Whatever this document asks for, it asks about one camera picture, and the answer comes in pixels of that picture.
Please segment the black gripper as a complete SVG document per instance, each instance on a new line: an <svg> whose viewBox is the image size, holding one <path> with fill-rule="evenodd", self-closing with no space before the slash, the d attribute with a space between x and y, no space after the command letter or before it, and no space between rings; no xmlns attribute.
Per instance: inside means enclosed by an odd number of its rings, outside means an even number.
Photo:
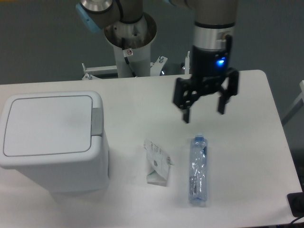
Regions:
<svg viewBox="0 0 304 228"><path fill-rule="evenodd" d="M223 50L203 50L193 46L192 76L189 79L176 79L172 100L182 111L185 123L190 122L190 108L201 96L219 91L218 112L224 114L230 97L238 94L239 71L232 67L228 69L231 48L231 35L225 36ZM228 78L226 89L221 86L225 78Z"/></svg>

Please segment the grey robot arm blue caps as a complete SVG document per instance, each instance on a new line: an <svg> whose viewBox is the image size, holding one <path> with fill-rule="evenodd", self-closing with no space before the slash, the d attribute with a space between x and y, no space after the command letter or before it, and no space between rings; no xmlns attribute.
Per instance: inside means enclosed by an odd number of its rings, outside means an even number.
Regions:
<svg viewBox="0 0 304 228"><path fill-rule="evenodd" d="M190 108L202 96L220 93L218 112L238 93L239 73L229 67L238 2L236 0L172 0L171 5L195 13L191 77L175 81L173 103L190 121ZM114 49L120 78L151 76L154 19L141 0L81 0L76 10L91 32L103 30Z"/></svg>

